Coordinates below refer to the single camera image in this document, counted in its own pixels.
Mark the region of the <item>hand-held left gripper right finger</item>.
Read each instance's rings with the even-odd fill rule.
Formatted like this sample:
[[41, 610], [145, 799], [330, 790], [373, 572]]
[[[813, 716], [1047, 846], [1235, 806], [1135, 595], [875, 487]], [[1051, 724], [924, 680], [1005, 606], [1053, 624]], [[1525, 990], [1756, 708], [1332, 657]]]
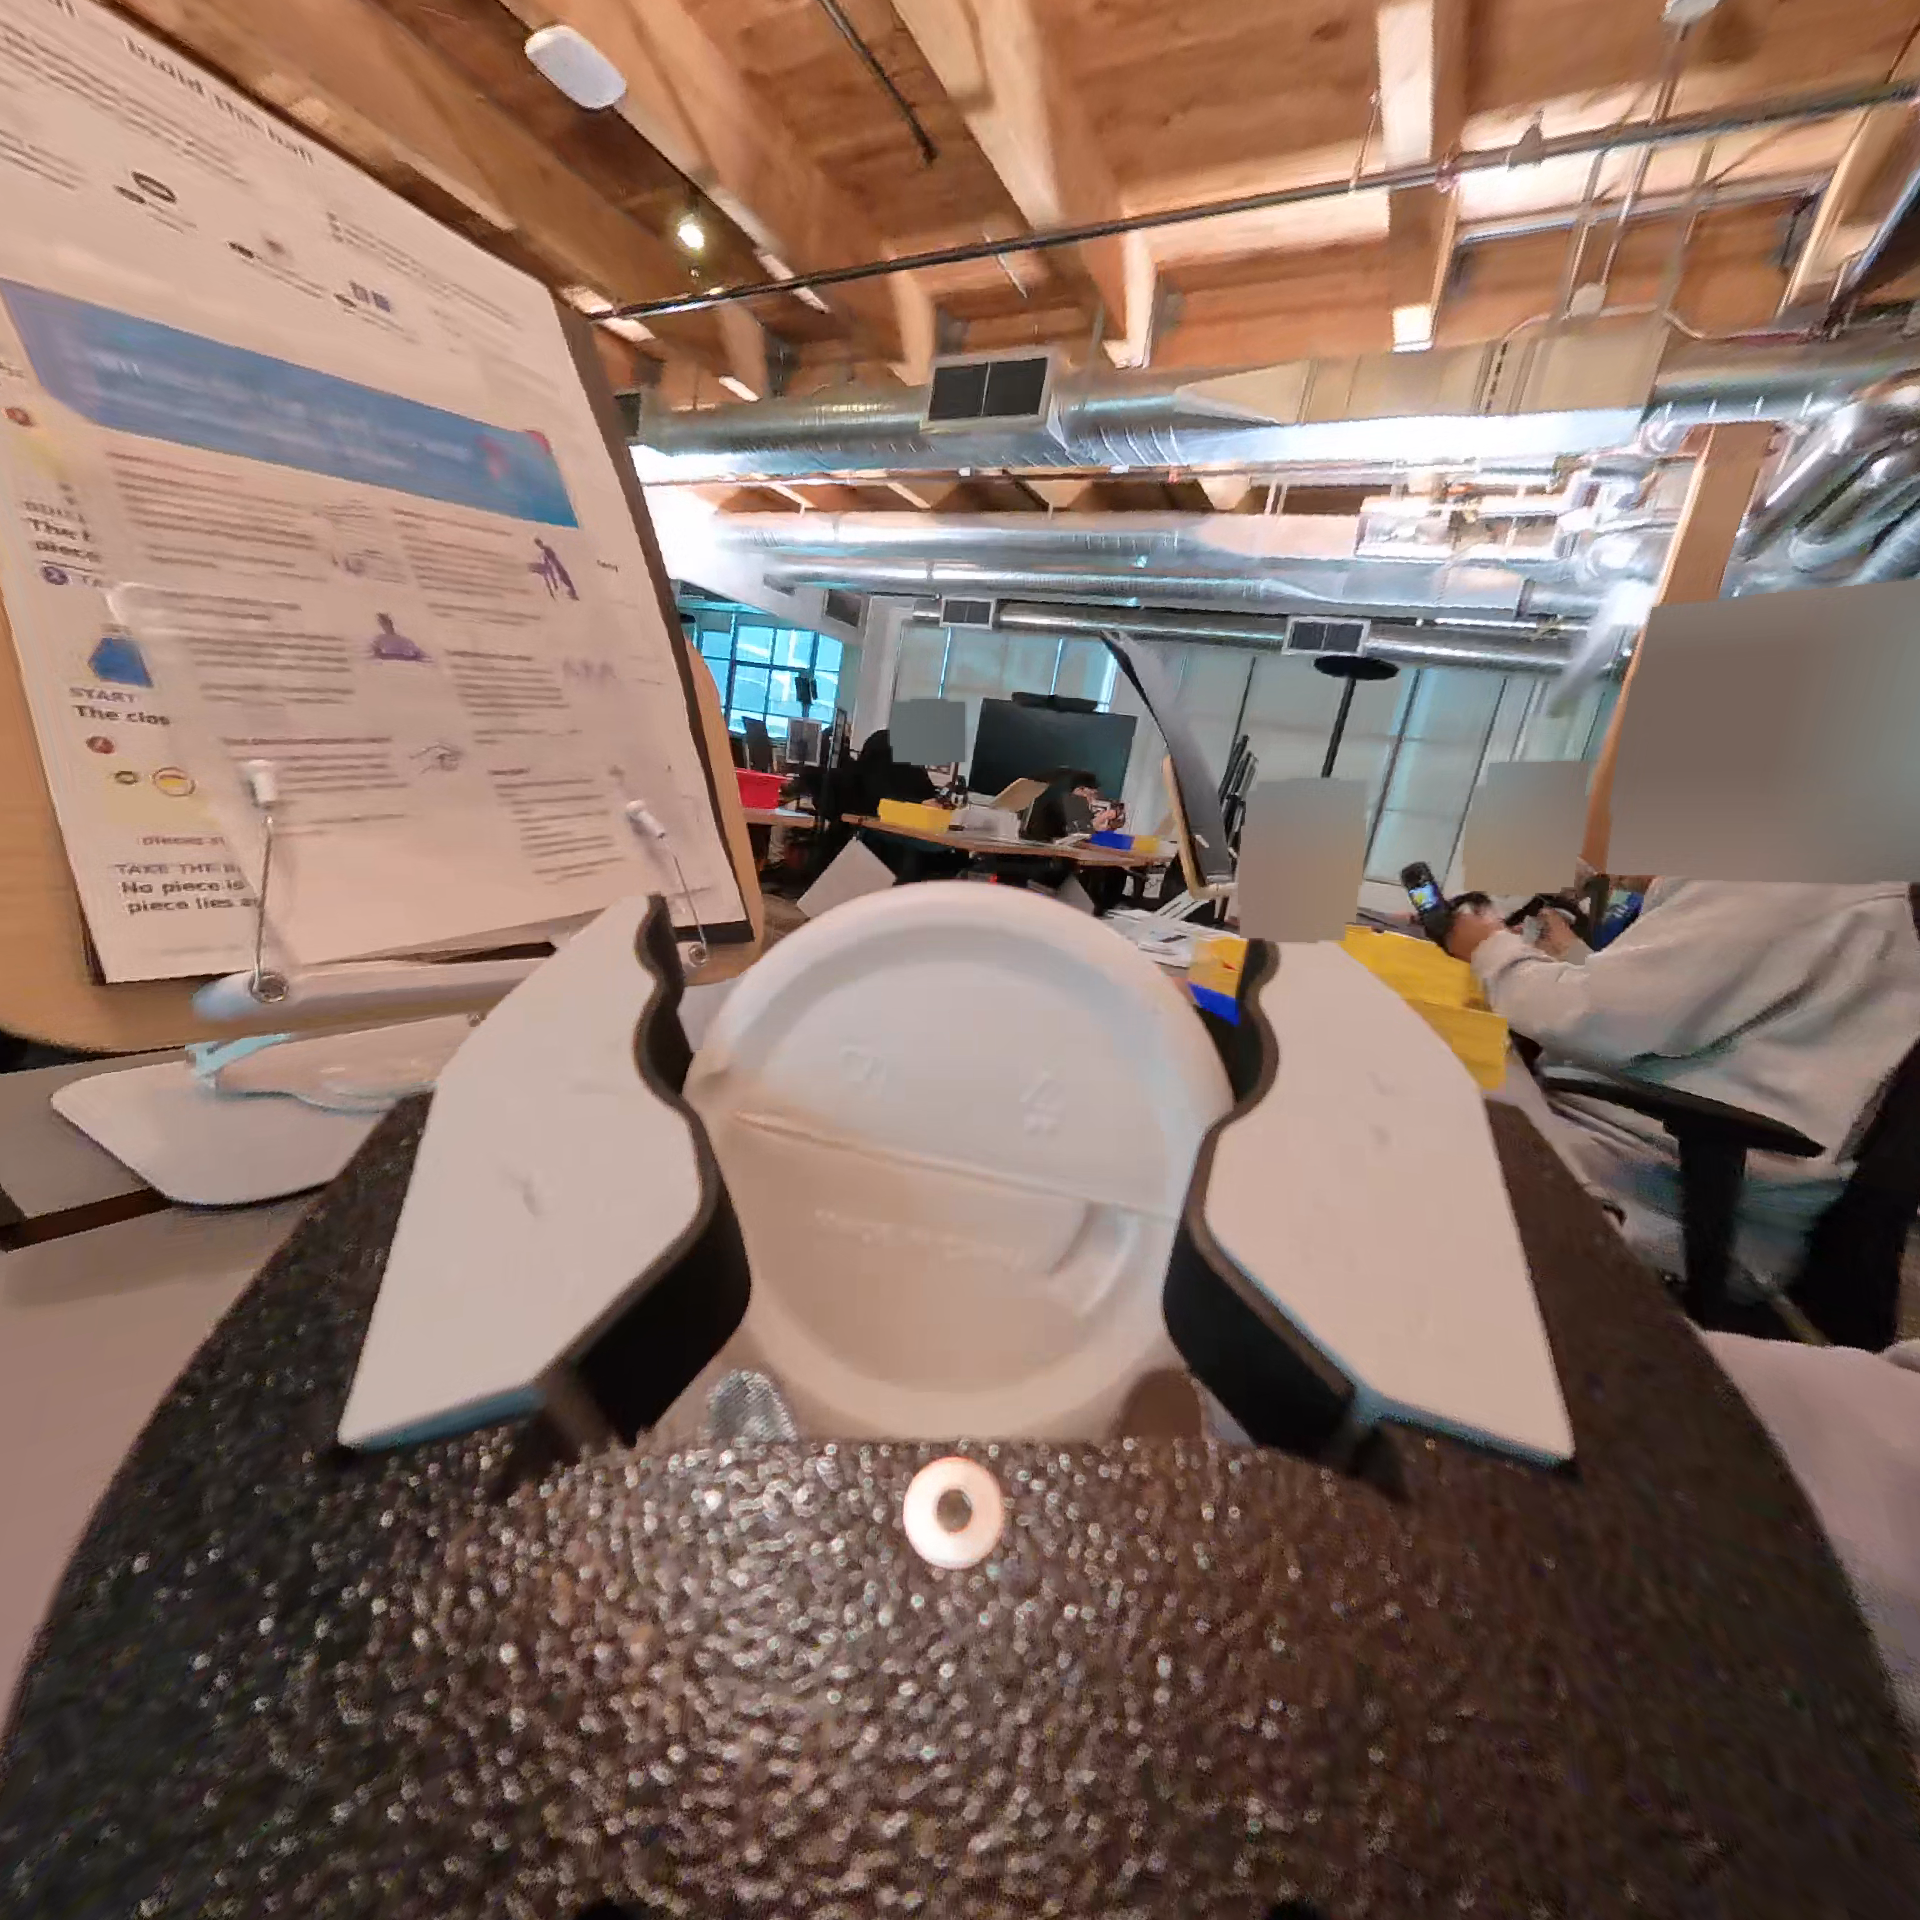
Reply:
[[1229, 1438], [1348, 1470], [1417, 1434], [1566, 1470], [1567, 1396], [1467, 1067], [1338, 945], [1247, 943], [1226, 1048], [1231, 1105], [1161, 1312]]

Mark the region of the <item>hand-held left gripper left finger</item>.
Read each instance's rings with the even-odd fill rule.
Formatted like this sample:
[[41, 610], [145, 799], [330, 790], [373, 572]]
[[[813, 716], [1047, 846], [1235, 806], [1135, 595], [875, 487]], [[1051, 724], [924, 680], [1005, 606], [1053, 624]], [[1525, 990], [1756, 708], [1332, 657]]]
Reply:
[[547, 959], [441, 1070], [339, 1425], [350, 1452], [514, 1420], [655, 1428], [741, 1331], [751, 1268], [685, 1103], [658, 896]]

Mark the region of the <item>white plastic bottle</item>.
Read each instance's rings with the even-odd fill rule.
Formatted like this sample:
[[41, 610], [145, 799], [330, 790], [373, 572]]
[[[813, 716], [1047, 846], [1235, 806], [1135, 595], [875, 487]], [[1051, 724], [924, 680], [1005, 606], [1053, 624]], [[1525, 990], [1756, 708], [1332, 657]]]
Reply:
[[685, 1082], [802, 1438], [1114, 1442], [1231, 1105], [1189, 990], [1049, 896], [909, 883], [762, 959]]

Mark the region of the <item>grey desk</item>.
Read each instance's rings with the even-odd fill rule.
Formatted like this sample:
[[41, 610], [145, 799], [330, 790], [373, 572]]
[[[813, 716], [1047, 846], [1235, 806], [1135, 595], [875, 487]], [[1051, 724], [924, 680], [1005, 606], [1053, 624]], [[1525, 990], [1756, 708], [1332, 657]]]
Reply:
[[427, 1095], [307, 1201], [155, 1215], [4, 1252], [4, 1719], [119, 1481], [231, 1491], [244, 1434], [335, 1414]]

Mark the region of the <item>yellow plastic bin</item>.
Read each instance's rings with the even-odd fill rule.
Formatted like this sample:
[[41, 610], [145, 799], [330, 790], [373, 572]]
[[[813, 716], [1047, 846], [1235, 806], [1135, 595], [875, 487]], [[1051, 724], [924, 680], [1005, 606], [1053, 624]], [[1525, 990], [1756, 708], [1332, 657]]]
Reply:
[[1503, 1087], [1509, 1027], [1493, 1014], [1465, 963], [1403, 931], [1350, 926], [1339, 945], [1428, 1023], [1483, 1094]]

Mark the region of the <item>black floor lamp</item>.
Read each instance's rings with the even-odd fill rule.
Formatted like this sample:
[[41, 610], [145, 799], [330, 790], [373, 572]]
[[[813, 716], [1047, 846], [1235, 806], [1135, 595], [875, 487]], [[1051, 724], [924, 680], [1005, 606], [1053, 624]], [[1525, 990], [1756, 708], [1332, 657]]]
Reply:
[[1319, 767], [1319, 778], [1330, 780], [1338, 770], [1338, 756], [1348, 732], [1356, 690], [1361, 686], [1394, 682], [1401, 675], [1401, 666], [1370, 654], [1322, 654], [1313, 660], [1313, 667], [1316, 675], [1339, 686], [1329, 745]]

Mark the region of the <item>person's grey clothing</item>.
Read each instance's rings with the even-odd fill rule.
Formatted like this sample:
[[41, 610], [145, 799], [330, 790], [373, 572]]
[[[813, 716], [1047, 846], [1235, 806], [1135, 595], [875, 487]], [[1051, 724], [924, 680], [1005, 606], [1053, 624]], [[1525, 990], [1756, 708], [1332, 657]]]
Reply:
[[1918, 1345], [1881, 1353], [1703, 1336], [1783, 1455], [1918, 1724]]

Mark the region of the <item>distant work table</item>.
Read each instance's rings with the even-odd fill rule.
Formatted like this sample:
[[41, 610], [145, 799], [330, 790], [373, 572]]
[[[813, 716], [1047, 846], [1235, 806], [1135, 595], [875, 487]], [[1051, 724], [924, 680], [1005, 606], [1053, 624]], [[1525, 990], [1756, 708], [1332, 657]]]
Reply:
[[918, 849], [942, 849], [964, 852], [969, 858], [1023, 858], [1023, 860], [1062, 860], [1078, 868], [1111, 868], [1119, 873], [1139, 873], [1156, 868], [1172, 860], [1172, 852], [1159, 840], [1134, 840], [1125, 849], [1100, 846], [1092, 836], [1070, 840], [1066, 844], [1031, 844], [1019, 836], [1004, 840], [989, 833], [969, 833], [953, 826], [931, 828], [924, 824], [894, 820], [887, 816], [845, 815], [839, 820], [852, 833], [874, 833], [900, 844]]

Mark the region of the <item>black computer monitor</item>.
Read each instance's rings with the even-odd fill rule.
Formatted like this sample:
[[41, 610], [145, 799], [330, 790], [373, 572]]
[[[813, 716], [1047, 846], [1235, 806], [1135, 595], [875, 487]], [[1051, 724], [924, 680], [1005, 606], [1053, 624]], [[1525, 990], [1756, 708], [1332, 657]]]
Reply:
[[1092, 778], [1100, 799], [1119, 800], [1134, 743], [1135, 718], [1125, 711], [986, 700], [975, 711], [966, 791], [995, 799], [1015, 782], [1081, 774]]

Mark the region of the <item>wooden pillar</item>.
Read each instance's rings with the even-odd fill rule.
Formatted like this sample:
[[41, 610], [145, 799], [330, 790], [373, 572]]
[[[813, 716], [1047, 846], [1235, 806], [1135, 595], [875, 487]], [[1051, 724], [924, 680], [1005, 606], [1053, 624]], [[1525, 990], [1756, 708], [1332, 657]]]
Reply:
[[[1772, 422], [1716, 424], [1690, 438], [1697, 460], [1665, 569], [1655, 583], [1655, 610], [1721, 600], [1724, 578], [1773, 439]], [[1596, 873], [1612, 872], [1617, 761], [1643, 654], [1646, 642], [1638, 640], [1594, 767], [1580, 860]]]

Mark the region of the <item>white ceiling device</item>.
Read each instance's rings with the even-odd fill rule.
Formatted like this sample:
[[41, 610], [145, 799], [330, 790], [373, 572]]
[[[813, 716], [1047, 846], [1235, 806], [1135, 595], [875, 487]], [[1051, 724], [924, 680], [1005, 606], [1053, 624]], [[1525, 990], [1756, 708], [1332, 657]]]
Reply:
[[628, 97], [628, 83], [617, 64], [570, 24], [531, 31], [521, 50], [567, 104], [586, 112], [611, 112]]

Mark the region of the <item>silver air duct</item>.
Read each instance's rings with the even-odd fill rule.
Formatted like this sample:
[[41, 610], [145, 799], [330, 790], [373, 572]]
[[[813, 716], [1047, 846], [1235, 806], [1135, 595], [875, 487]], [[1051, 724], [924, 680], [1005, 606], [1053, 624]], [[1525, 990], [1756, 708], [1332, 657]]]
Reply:
[[1117, 608], [1581, 619], [1651, 588], [1667, 529], [1502, 545], [1481, 526], [1438, 539], [1366, 535], [1361, 518], [1227, 514], [724, 514], [710, 545], [778, 588], [1034, 600]]
[[1539, 465], [1627, 447], [1646, 425], [1810, 424], [1915, 375], [1915, 339], [1697, 343], [1665, 328], [1570, 328], [1431, 352], [1315, 358], [1175, 375], [1051, 375], [1039, 409], [935, 418], [924, 390], [822, 392], [646, 412], [646, 486], [916, 474], [1254, 474]]

